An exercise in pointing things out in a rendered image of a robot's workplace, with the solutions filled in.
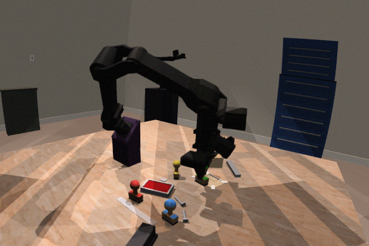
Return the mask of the red-handled rubber stamp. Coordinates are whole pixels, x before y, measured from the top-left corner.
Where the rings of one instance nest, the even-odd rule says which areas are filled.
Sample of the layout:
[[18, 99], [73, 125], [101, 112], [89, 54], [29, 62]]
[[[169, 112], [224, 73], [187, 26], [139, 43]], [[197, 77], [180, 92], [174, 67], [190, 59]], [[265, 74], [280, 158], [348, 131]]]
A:
[[137, 180], [133, 180], [130, 182], [130, 188], [132, 190], [128, 193], [128, 199], [133, 200], [134, 202], [141, 203], [143, 201], [143, 195], [138, 193], [138, 189], [140, 187], [140, 184]]

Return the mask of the white flat strip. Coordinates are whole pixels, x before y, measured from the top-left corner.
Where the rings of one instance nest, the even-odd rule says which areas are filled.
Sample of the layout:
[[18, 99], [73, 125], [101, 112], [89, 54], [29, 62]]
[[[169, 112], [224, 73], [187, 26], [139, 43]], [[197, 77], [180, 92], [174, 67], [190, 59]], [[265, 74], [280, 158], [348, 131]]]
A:
[[131, 210], [134, 214], [138, 215], [141, 219], [146, 221], [150, 225], [154, 225], [157, 222], [154, 219], [151, 219], [149, 216], [147, 216], [142, 211], [138, 210], [135, 206], [133, 206], [131, 203], [129, 203], [126, 199], [123, 197], [120, 197], [117, 199], [119, 202], [121, 202], [125, 207], [127, 207], [129, 210]]

